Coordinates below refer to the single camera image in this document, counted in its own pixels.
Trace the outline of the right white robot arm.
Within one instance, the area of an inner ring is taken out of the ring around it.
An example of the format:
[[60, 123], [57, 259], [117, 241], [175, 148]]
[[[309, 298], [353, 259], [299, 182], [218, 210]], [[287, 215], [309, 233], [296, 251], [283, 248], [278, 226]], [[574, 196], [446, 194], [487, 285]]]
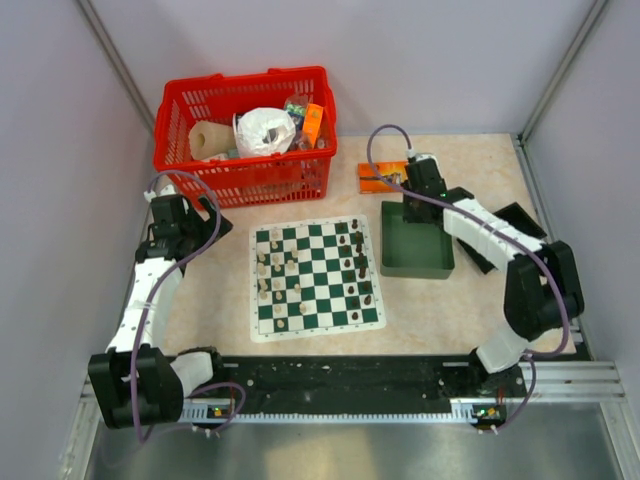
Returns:
[[502, 371], [523, 355], [551, 357], [565, 350], [570, 320], [584, 311], [572, 249], [522, 232], [462, 187], [449, 189], [435, 156], [412, 149], [407, 156], [402, 187], [408, 220], [439, 227], [505, 274], [507, 325], [474, 350], [479, 363], [466, 372], [474, 393], [490, 395], [502, 385]]

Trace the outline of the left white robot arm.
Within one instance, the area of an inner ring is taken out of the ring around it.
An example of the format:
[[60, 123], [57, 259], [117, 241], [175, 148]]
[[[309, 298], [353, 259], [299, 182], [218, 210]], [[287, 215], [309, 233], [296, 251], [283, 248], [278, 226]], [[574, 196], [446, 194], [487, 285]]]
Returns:
[[233, 225], [210, 191], [196, 202], [173, 186], [145, 197], [152, 222], [135, 252], [133, 284], [120, 325], [106, 350], [88, 363], [103, 421], [111, 429], [173, 423], [196, 389], [212, 397], [227, 382], [215, 348], [190, 348], [171, 357], [161, 345], [188, 262]]

